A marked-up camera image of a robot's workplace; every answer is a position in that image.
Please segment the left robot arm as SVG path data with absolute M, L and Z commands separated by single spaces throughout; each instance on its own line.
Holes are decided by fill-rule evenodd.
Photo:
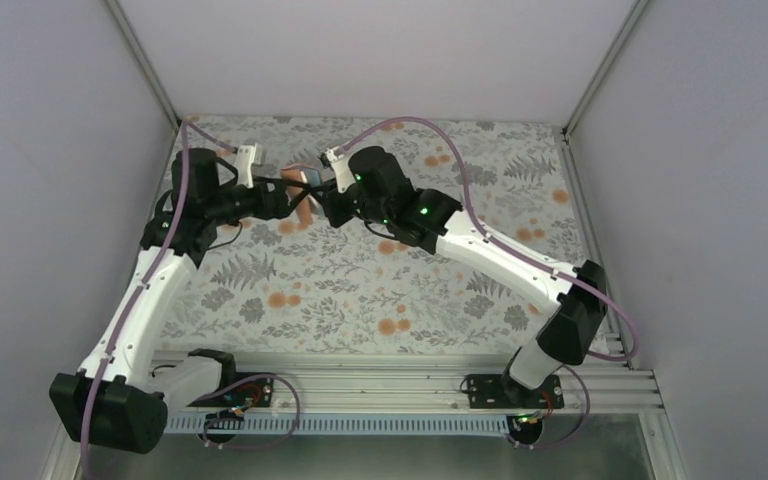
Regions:
M 82 447 L 145 454 L 159 443 L 168 418 L 186 408 L 207 406 L 213 419 L 234 420 L 270 405 L 274 376 L 240 373 L 231 353 L 199 348 L 172 367 L 153 364 L 172 307 L 219 227 L 291 213 L 286 182 L 253 174 L 261 157 L 258 145 L 237 147 L 232 161 L 207 148 L 176 155 L 172 189 L 144 228 L 113 318 L 77 370 L 56 375 L 49 389 L 65 431 Z

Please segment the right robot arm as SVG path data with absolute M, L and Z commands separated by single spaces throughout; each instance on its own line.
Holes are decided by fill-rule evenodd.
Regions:
M 398 160 L 378 146 L 347 156 L 320 154 L 333 179 L 314 188 L 324 215 L 338 228 L 352 219 L 380 225 L 393 240 L 460 262 L 528 300 L 546 322 L 510 359 L 501 382 L 504 399 L 525 407 L 546 377 L 580 365 L 607 313 L 604 269 L 541 255 L 482 223 L 461 201 L 416 188 Z

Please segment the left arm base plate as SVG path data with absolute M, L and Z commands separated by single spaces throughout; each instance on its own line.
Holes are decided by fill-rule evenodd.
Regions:
M 271 405 L 275 388 L 275 376 L 270 373 L 239 372 L 237 378 L 214 392 L 203 394 L 187 407 L 257 407 L 265 408 Z

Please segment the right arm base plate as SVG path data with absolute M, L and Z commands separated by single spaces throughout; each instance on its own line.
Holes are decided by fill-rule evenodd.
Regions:
M 537 389 L 528 389 L 500 374 L 471 374 L 459 390 L 472 409 L 547 409 L 565 406 L 560 378 L 549 375 Z

